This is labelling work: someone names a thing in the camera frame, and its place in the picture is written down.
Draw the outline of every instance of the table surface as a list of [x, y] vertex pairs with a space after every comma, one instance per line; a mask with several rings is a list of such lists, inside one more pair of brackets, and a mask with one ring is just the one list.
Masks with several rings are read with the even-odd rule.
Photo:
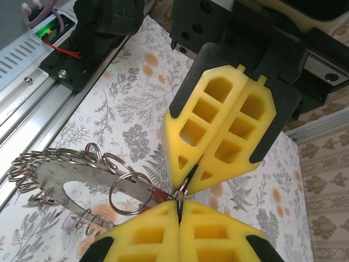
[[[171, 191], [159, 138], [169, 103], [192, 60], [170, 48], [170, 37], [147, 17], [107, 68], [51, 147], [83, 149], [96, 142], [161, 189]], [[102, 218], [122, 223], [113, 212], [108, 188], [69, 182], [67, 194]], [[0, 214], [0, 258], [5, 262], [78, 261], [94, 241], [84, 225], [67, 234], [71, 213], [62, 207], [23, 208], [31, 193], [15, 195]], [[313, 261], [297, 145], [281, 133], [253, 172], [190, 197], [260, 229], [285, 261]], [[116, 206], [131, 210], [138, 201], [118, 195]]]

